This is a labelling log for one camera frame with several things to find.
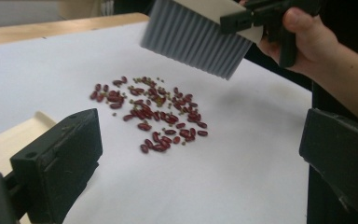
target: white table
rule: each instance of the white table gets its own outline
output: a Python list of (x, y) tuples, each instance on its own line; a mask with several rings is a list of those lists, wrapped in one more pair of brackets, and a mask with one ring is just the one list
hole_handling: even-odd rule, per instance
[[(244, 60), (230, 81), (139, 47), (146, 22), (0, 45), (0, 133), (37, 110), (97, 108), (100, 167), (64, 223), (306, 223), (298, 147), (310, 92)], [(136, 121), (89, 100), (96, 83), (163, 78), (191, 92), (207, 138), (147, 155)]]

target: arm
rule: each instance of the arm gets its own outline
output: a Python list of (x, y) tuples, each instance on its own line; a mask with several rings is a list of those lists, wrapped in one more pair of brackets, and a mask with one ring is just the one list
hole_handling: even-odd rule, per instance
[[(358, 54), (339, 44), (319, 17), (312, 18), (298, 8), (290, 8), (282, 22), (296, 34), (296, 64), (289, 69), (317, 82), (358, 117)], [(263, 39), (258, 47), (279, 61), (277, 43)]]

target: wooden table edge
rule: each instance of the wooden table edge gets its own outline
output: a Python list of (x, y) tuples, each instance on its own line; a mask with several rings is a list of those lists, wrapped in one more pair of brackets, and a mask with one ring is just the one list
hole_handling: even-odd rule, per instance
[(136, 22), (148, 21), (142, 13), (129, 13), (107, 17), (95, 17), (69, 21), (53, 21), (35, 24), (0, 27), (0, 44), (22, 41), (46, 36), (66, 35), (72, 33), (115, 27)]

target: gray ridged surface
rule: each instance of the gray ridged surface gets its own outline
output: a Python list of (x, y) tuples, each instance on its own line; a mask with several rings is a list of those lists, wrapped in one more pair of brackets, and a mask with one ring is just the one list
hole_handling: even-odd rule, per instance
[(157, 0), (141, 46), (180, 63), (229, 79), (252, 42), (221, 35), (218, 24), (173, 2)]

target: human hand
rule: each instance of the human hand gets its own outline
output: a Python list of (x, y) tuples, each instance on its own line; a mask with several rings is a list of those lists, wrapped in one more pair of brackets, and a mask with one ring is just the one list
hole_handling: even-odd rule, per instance
[[(283, 15), (282, 23), (289, 32), (296, 34), (296, 63), (289, 70), (309, 76), (320, 69), (335, 66), (333, 59), (339, 43), (319, 16), (312, 17), (301, 9), (292, 7)], [(278, 43), (269, 43), (265, 36), (257, 46), (275, 62), (279, 61), (281, 46)]]

